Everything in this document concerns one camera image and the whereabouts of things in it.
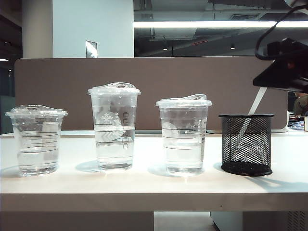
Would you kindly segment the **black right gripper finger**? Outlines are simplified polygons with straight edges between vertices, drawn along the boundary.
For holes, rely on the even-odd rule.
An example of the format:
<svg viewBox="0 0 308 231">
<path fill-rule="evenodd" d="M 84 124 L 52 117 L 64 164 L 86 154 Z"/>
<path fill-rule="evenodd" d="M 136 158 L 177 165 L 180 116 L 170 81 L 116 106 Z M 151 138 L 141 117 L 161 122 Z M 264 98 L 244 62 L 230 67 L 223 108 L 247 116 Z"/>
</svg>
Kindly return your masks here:
<svg viewBox="0 0 308 231">
<path fill-rule="evenodd" d="M 298 61 L 275 61 L 254 78 L 253 85 L 307 93 L 308 64 Z"/>
</svg>

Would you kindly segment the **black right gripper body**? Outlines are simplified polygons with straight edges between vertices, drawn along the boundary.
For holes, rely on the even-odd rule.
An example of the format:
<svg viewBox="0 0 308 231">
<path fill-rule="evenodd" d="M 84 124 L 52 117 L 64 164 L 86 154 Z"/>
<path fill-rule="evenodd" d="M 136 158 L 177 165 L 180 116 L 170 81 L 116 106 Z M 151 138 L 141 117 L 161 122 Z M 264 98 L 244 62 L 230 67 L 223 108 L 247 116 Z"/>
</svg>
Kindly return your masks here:
<svg viewBox="0 0 308 231">
<path fill-rule="evenodd" d="M 299 41 L 284 38 L 267 45 L 267 55 L 273 63 L 267 72 L 307 72 L 308 46 Z"/>
</svg>

